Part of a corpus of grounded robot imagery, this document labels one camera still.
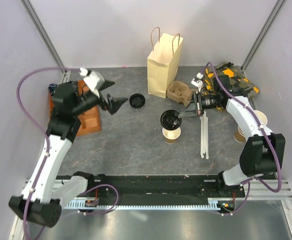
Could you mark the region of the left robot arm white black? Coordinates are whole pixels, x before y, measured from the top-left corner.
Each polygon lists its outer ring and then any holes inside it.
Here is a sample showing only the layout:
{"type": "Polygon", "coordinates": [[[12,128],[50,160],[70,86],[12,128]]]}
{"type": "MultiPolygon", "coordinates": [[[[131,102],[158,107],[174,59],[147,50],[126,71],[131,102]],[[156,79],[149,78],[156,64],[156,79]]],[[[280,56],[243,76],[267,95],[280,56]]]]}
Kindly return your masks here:
{"type": "Polygon", "coordinates": [[[21,195],[9,200],[9,207],[26,223],[52,228],[70,201],[79,195],[89,197],[94,194],[94,176],[82,171],[75,172],[57,190],[53,186],[81,126],[79,115],[96,106],[113,115],[128,100],[109,94],[103,97],[100,92],[112,85],[113,81],[106,80],[96,93],[89,90],[82,94],[70,82],[54,88],[51,117],[44,131],[46,141],[36,168],[21,195]]]}

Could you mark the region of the single brown paper cup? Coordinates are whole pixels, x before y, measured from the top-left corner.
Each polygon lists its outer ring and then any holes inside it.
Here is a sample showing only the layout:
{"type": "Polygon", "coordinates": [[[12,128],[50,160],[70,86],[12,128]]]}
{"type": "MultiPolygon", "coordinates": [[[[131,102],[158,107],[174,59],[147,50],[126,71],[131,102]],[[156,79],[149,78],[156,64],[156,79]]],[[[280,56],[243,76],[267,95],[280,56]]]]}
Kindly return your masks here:
{"type": "Polygon", "coordinates": [[[167,130],[165,128],[162,128],[162,134],[164,136],[165,141],[168,144],[173,144],[180,137],[180,135],[181,135],[181,128],[177,128],[175,130],[167,130]]]}

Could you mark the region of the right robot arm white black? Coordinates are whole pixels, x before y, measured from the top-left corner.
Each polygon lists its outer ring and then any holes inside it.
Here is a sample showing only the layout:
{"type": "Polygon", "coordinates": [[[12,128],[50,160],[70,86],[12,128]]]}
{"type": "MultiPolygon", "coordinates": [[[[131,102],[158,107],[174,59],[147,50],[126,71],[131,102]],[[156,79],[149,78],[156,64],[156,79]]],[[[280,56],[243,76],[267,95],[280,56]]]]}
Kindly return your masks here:
{"type": "Polygon", "coordinates": [[[225,109],[236,121],[245,138],[239,163],[218,174],[215,191],[221,197],[228,196],[233,186],[244,185],[251,180],[260,181],[267,189],[277,193],[282,187],[281,167],[285,138],[274,133],[261,121],[248,99],[248,90],[232,86],[227,75],[213,78],[213,92],[202,94],[201,88],[192,91],[190,102],[179,118],[194,112],[203,117],[212,108],[225,109]]]}

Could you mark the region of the black plastic cup lid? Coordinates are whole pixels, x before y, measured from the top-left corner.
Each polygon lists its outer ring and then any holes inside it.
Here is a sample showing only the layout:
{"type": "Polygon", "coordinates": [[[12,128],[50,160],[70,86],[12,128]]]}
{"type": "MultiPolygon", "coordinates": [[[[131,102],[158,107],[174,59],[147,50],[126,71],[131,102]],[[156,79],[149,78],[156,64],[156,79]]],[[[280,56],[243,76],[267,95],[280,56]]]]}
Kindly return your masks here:
{"type": "Polygon", "coordinates": [[[166,110],[160,117],[161,126],[169,131],[178,129],[182,124],[179,112],[173,109],[166,110]]]}

